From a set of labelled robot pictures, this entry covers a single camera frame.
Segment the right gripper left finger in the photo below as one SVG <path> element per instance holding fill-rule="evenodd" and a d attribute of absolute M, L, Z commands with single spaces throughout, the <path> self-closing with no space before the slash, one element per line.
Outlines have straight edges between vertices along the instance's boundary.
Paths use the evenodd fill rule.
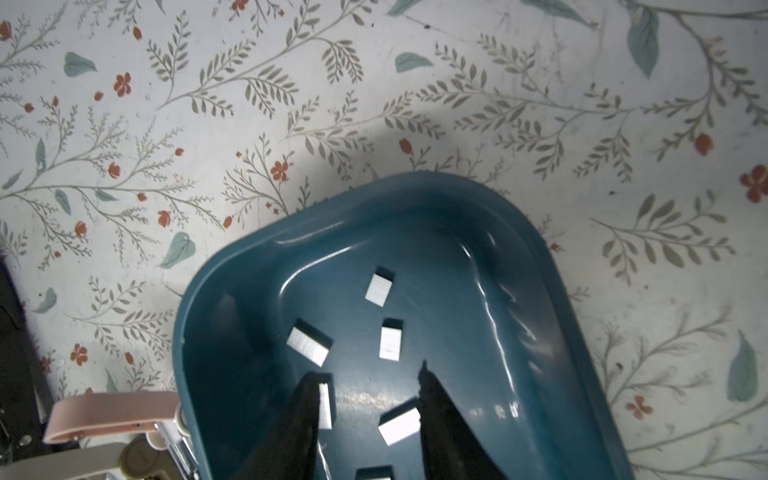
<path fill-rule="evenodd" d="M 319 373 L 307 373 L 270 427 L 231 479 L 313 479 L 320 416 Z"/>

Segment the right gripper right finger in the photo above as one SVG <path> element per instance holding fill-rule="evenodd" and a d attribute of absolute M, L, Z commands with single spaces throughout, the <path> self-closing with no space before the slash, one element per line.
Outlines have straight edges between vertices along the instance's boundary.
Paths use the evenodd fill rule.
<path fill-rule="evenodd" d="M 506 479 L 483 449 L 437 376 L 418 373 L 420 439 L 426 479 Z"/>

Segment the beige mini stapler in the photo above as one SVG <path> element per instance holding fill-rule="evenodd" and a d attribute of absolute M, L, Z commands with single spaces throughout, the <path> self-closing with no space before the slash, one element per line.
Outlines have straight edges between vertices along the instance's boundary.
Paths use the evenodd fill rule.
<path fill-rule="evenodd" d="M 2 479 L 183 479 L 167 451 L 155 450 L 144 437 L 128 444 L 109 443 L 21 460 L 1 467 Z"/>

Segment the pink mini stapler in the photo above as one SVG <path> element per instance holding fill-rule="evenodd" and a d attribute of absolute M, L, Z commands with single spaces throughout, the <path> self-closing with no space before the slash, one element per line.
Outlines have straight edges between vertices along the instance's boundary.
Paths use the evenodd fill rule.
<path fill-rule="evenodd" d="M 199 465 L 179 395 L 173 391 L 93 393 L 56 402 L 43 441 L 49 445 L 118 434 L 156 433 L 184 479 L 199 479 Z"/>

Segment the black stapler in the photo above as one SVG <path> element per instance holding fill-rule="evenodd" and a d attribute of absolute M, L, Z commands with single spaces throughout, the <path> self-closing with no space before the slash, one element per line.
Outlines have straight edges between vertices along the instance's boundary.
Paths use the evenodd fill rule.
<path fill-rule="evenodd" d="M 24 308 L 1 266 L 1 464 L 52 452 L 43 436 L 52 399 L 40 370 Z"/>

